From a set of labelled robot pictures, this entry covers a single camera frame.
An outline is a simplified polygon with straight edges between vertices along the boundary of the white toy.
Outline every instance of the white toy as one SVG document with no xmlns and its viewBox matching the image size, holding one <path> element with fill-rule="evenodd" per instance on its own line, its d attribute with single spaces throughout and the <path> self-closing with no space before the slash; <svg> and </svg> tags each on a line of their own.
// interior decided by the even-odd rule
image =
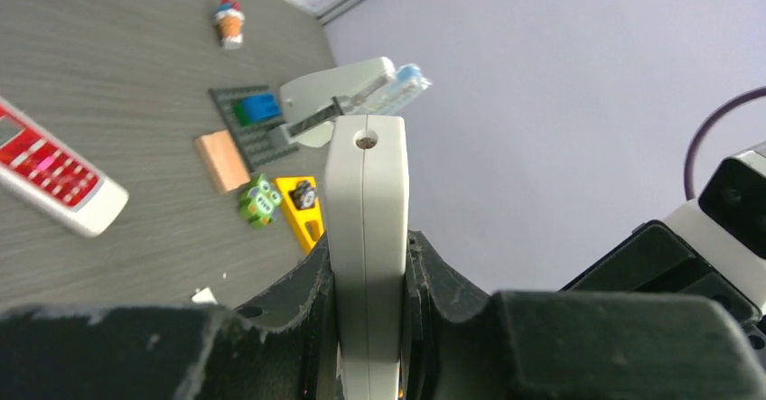
<svg viewBox="0 0 766 400">
<path fill-rule="evenodd" d="M 325 170 L 345 398 L 398 398 L 409 171 L 404 120 L 341 116 Z"/>
<path fill-rule="evenodd" d="M 213 305 L 218 305 L 218 301 L 216 301 L 215 295 L 213 295 L 213 291 L 209 287 L 205 287 L 202 290 L 197 289 L 191 297 L 191 301 L 194 303 L 211 303 Z"/>
<path fill-rule="evenodd" d="M 128 199 L 125 189 L 2 98 L 0 184 L 84 237 L 106 230 Z"/>
</svg>

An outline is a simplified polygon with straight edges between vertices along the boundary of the toy phone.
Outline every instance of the toy phone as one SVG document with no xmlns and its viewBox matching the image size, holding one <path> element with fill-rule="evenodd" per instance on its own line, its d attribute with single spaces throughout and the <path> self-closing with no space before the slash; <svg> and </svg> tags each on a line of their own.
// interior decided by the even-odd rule
<svg viewBox="0 0 766 400">
<path fill-rule="evenodd" d="M 85 237 L 107 229 L 128 199 L 124 188 L 3 98 L 0 185 Z"/>
</svg>

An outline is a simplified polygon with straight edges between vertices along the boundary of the gray lego baseplate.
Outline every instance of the gray lego baseplate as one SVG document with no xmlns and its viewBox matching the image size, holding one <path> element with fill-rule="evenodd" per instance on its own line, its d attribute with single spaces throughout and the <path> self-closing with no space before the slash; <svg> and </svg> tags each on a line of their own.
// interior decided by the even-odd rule
<svg viewBox="0 0 766 400">
<path fill-rule="evenodd" d="M 268 136 L 268 131 L 285 122 L 283 119 L 273 118 L 260 124 L 241 126 L 234 115 L 232 108 L 238 100 L 268 93 L 268 86 L 211 88 L 209 92 L 251 174 L 265 163 L 298 151 L 297 144 L 276 147 Z"/>
</svg>

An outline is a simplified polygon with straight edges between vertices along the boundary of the hole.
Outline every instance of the hole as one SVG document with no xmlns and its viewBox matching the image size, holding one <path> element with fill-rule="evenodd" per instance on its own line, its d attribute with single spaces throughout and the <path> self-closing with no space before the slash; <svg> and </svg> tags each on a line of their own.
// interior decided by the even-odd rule
<svg viewBox="0 0 766 400">
<path fill-rule="evenodd" d="M 368 150 L 378 144 L 378 134 L 372 130 L 359 131 L 354 137 L 357 147 L 362 150 Z"/>
<path fill-rule="evenodd" d="M 263 314 L 260 307 L 242 307 L 238 311 L 243 317 L 258 317 Z"/>
<path fill-rule="evenodd" d="M 737 206 L 742 202 L 742 193 L 735 188 L 724 188 L 722 195 L 729 206 Z"/>
<path fill-rule="evenodd" d="M 766 341 L 757 335 L 749 335 L 747 339 L 750 341 L 750 345 L 753 349 L 761 350 L 766 347 Z"/>
<path fill-rule="evenodd" d="M 720 303 L 721 306 L 724 307 L 724 309 L 727 311 L 729 311 L 732 308 L 732 301 L 726 296 L 723 296 L 722 294 L 715 294 L 710 299 Z"/>
<path fill-rule="evenodd" d="M 309 232 L 309 237 L 316 242 L 319 240 L 319 224 L 316 221 L 309 221 L 305 223 L 306 231 Z"/>
</svg>

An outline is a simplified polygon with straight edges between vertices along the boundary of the phone keypad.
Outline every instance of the phone keypad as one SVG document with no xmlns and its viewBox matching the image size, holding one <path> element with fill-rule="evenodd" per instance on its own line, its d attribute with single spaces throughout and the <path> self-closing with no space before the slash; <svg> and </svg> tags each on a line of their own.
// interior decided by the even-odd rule
<svg viewBox="0 0 766 400">
<path fill-rule="evenodd" d="M 77 207 L 96 188 L 98 176 L 55 145 L 30 138 L 24 131 L 5 145 L 0 162 L 66 207 Z"/>
</svg>

